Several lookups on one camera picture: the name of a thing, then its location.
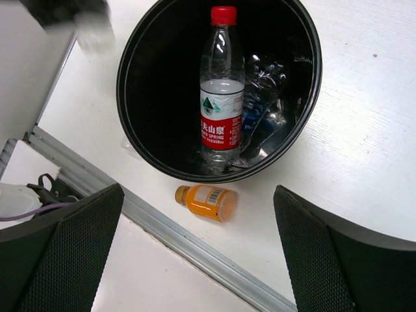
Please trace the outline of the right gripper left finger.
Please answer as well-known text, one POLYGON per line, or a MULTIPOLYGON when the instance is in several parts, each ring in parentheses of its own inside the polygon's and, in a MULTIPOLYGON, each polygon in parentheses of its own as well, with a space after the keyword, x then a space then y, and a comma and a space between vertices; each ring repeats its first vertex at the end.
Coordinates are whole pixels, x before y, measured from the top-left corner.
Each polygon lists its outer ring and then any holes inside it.
POLYGON ((1 230, 2 311, 90 311, 124 202, 115 183, 1 230))

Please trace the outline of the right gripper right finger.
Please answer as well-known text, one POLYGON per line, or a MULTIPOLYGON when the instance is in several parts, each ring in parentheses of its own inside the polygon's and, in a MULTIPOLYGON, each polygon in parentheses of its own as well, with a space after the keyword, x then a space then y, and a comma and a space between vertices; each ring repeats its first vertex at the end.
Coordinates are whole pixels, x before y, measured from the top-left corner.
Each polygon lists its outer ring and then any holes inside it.
POLYGON ((355 224, 281 185, 273 202, 299 311, 415 310, 415 242, 355 224))

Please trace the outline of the blue label water bottle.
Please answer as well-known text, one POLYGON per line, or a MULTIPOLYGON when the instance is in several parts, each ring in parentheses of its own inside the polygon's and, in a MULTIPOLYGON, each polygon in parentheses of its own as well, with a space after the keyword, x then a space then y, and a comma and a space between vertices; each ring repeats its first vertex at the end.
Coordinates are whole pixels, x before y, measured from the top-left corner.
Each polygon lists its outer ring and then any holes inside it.
POLYGON ((236 168, 249 168, 277 150, 291 132, 294 117, 282 93, 290 67, 274 55, 253 54, 246 62, 240 156, 236 168))

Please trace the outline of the red label water bottle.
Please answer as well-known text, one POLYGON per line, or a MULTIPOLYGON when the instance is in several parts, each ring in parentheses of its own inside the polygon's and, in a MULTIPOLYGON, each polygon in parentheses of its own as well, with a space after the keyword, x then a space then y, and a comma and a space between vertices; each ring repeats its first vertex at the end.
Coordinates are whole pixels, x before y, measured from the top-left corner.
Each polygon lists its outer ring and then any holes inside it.
POLYGON ((222 172, 240 155, 245 63, 237 9, 214 6, 211 25, 200 63, 201 154, 222 172))

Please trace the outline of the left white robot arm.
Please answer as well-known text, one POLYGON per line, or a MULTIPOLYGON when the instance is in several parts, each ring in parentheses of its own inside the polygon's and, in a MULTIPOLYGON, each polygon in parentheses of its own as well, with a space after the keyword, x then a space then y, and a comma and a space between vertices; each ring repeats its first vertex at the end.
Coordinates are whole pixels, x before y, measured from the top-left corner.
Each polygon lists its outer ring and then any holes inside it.
POLYGON ((84 51, 102 53, 113 47, 111 10, 104 0, 20 2, 45 30, 68 26, 84 51))

